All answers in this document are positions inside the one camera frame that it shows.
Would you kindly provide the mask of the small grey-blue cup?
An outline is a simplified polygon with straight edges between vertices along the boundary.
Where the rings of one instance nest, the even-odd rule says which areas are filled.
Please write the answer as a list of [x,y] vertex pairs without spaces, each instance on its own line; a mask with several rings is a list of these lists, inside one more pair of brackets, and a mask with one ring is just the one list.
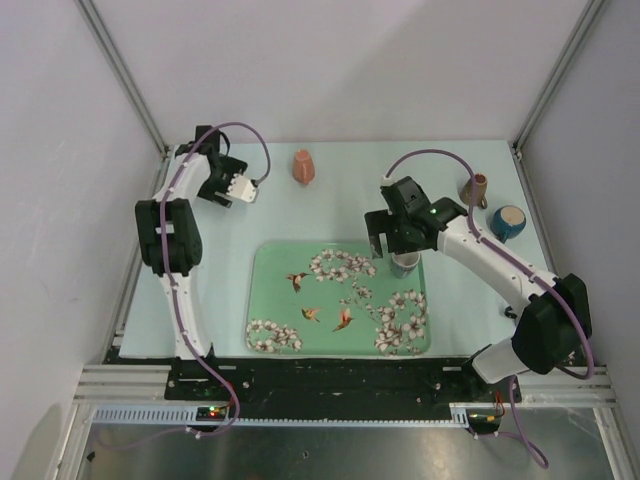
[[390,270],[394,277],[406,278],[418,267],[420,262],[421,254],[419,252],[392,253],[390,255]]

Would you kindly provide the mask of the salmon pink ceramic cup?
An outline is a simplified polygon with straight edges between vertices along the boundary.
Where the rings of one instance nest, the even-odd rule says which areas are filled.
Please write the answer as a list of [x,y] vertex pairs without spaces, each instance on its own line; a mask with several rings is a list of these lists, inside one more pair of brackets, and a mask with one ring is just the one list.
[[311,153],[299,149],[294,154],[292,164],[293,178],[303,186],[308,186],[315,178],[315,165]]

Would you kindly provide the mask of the brown ceramic mug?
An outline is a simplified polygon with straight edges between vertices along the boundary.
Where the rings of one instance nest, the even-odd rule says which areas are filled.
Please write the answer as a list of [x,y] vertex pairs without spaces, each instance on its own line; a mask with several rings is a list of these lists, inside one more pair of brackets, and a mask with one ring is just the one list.
[[486,210],[488,179],[483,173],[476,173],[474,180],[468,180],[459,192],[460,200],[467,206],[473,205]]

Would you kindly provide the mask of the dark blue ceramic mug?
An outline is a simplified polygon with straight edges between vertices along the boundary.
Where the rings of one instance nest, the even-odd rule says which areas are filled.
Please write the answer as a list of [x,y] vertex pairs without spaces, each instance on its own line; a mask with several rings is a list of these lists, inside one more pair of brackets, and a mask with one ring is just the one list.
[[514,205],[505,205],[495,211],[490,222],[490,230],[501,242],[517,237],[526,227],[526,215]]

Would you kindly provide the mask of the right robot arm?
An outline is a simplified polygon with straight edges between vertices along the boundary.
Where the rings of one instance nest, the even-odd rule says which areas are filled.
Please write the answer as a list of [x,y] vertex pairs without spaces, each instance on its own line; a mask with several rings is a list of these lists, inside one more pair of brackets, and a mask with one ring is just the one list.
[[374,257],[437,251],[492,287],[516,316],[511,337],[466,362],[461,379],[469,398],[486,400],[511,375],[547,374],[582,348],[591,323],[586,286],[576,275],[560,278],[525,262],[482,233],[461,205],[447,197],[430,201],[410,177],[385,178],[380,192],[386,208],[364,216]]

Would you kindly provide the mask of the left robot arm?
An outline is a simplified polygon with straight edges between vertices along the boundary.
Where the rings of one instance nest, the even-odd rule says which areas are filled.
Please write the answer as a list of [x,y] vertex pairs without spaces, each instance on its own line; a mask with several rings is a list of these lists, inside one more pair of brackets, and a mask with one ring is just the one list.
[[222,131],[198,126],[194,140],[176,149],[173,176],[135,205],[142,261],[166,296],[180,359],[205,357],[212,348],[197,295],[203,242],[192,203],[201,198],[228,208],[235,201],[252,203],[258,194],[256,182],[245,175],[247,163],[221,152],[229,144]]

